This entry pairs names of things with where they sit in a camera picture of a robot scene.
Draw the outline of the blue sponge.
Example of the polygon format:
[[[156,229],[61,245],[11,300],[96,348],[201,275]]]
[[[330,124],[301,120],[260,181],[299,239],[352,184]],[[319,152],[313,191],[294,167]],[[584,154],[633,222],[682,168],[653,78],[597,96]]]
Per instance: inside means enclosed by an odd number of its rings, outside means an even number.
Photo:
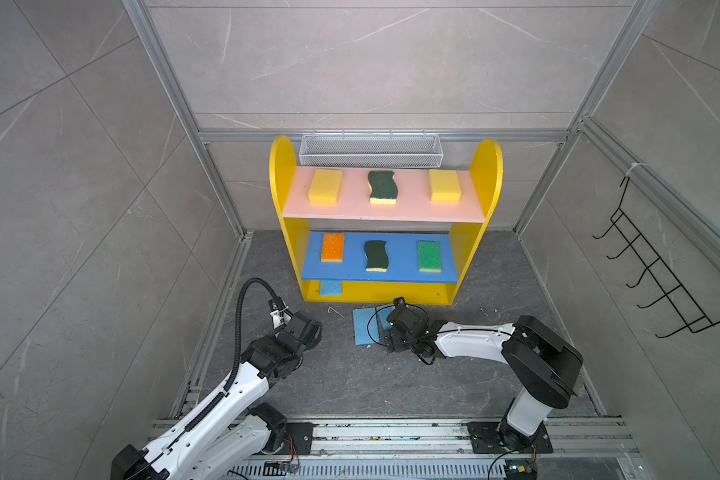
[[[388,317],[393,310],[393,305],[380,306],[376,309],[376,318],[378,325],[382,330],[389,330],[391,328],[391,325],[388,322]]]
[[[319,285],[321,297],[341,296],[343,293],[343,282],[338,280],[322,280]]]
[[[376,309],[361,308],[352,312],[354,340],[358,346],[372,345],[379,342],[378,334],[372,332],[372,323],[376,319]]]

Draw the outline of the dark green sponge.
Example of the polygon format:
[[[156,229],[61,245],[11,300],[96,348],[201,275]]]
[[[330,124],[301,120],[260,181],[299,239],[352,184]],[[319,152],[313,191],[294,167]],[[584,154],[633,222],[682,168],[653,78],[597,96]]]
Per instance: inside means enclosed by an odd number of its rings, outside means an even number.
[[[395,182],[395,172],[391,170],[373,170],[367,175],[372,205],[395,205],[399,191]]]
[[[386,272],[389,268],[389,257],[386,251],[387,242],[369,240],[364,244],[366,256],[365,270],[368,272]]]

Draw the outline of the light green sponge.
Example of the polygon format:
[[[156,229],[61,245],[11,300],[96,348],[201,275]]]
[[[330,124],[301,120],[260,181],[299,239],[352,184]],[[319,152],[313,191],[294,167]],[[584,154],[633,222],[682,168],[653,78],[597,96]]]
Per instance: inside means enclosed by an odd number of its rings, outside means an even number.
[[[441,245],[438,241],[421,240],[417,243],[418,270],[424,273],[442,271]]]

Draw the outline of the orange sponge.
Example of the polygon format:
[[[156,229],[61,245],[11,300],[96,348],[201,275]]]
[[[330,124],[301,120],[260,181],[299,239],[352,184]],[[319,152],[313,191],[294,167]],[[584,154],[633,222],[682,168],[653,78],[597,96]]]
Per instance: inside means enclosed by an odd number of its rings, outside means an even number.
[[[322,263],[342,263],[344,257],[345,235],[343,233],[324,233],[320,260]]]

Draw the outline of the yellow sponge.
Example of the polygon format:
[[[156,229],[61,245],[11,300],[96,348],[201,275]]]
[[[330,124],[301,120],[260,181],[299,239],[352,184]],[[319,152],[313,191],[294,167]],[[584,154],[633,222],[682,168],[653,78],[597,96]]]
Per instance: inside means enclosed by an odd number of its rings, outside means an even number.
[[[343,172],[341,170],[317,169],[308,190],[309,203],[317,206],[336,206],[342,182]]]
[[[461,184],[455,170],[430,170],[428,186],[433,203],[456,204],[461,200]]]

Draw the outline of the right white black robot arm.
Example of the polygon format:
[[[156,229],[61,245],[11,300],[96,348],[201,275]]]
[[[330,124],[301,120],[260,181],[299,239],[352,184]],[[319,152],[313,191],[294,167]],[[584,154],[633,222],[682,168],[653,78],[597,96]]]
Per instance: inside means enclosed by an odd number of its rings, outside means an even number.
[[[369,320],[371,339],[388,352],[410,351],[426,365],[437,359],[469,357],[509,366],[522,388],[496,427],[501,447],[520,452],[533,445],[553,410],[566,409],[576,395],[583,366],[580,352],[533,316],[495,325],[433,320],[418,306],[397,298],[387,327]]]

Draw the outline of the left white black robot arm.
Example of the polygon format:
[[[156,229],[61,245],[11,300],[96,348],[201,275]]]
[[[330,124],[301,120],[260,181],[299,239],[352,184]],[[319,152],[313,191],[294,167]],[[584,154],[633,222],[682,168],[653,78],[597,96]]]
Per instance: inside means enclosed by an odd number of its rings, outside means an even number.
[[[272,334],[249,344],[237,368],[189,414],[145,447],[124,447],[112,461],[110,477],[217,479],[254,454],[286,448],[285,416],[259,399],[317,346],[322,324],[302,312],[284,317]]]

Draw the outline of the yellow pink blue shelf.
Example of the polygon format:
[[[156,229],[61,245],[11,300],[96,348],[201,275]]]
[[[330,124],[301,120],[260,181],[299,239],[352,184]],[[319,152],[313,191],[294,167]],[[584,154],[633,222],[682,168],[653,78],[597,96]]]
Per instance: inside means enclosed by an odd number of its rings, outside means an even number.
[[[302,166],[274,140],[274,208],[306,301],[450,305],[499,202],[503,152],[484,140],[466,170]]]

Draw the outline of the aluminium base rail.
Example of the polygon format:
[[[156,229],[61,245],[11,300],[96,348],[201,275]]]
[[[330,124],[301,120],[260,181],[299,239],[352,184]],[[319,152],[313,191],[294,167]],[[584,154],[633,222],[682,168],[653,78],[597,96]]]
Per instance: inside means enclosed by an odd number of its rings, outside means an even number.
[[[529,446],[501,446],[497,423],[463,419],[310,419],[276,453],[260,420],[227,429],[181,479],[649,479],[617,418],[551,418]]]

